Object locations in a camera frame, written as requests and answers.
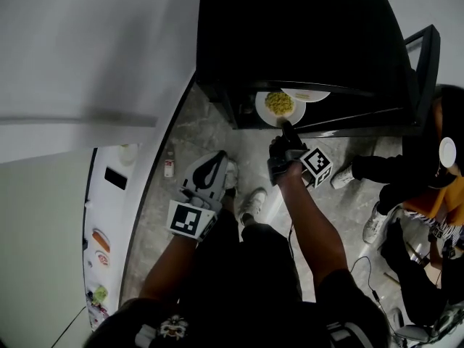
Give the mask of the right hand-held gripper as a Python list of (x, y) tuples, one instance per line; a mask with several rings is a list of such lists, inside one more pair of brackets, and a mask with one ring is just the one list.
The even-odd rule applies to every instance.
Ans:
[(282, 137), (269, 146), (267, 164), (271, 184), (275, 186), (294, 162), (300, 162), (306, 186), (317, 188), (330, 176), (332, 161), (318, 146), (308, 148), (288, 120), (281, 128)]

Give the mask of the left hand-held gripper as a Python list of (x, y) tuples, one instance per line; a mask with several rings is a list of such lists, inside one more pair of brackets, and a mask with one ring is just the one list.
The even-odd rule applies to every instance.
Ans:
[(204, 240), (222, 210), (223, 191), (228, 164), (225, 151), (203, 155), (185, 171), (175, 199), (169, 202), (166, 228), (175, 235)]

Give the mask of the person's right hand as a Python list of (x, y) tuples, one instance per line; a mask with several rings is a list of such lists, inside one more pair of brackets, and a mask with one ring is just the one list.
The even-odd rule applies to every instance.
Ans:
[(302, 182), (302, 163), (293, 161), (287, 168), (286, 172), (280, 175), (277, 179), (277, 184), (280, 188), (291, 183)]

